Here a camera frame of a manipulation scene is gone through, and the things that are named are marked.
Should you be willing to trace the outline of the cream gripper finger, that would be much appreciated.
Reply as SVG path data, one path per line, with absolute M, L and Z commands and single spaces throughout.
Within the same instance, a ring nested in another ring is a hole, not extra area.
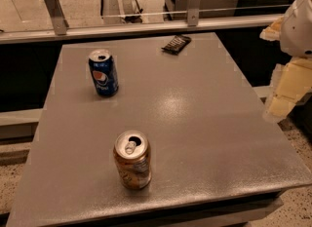
M 282 21 L 283 18 L 278 18 L 273 21 L 269 26 L 261 31 L 259 37 L 266 41 L 279 41 Z
M 263 119 L 270 123 L 279 123 L 286 119 L 311 89 L 311 58 L 293 57 L 286 65 L 277 64 L 271 76 Z

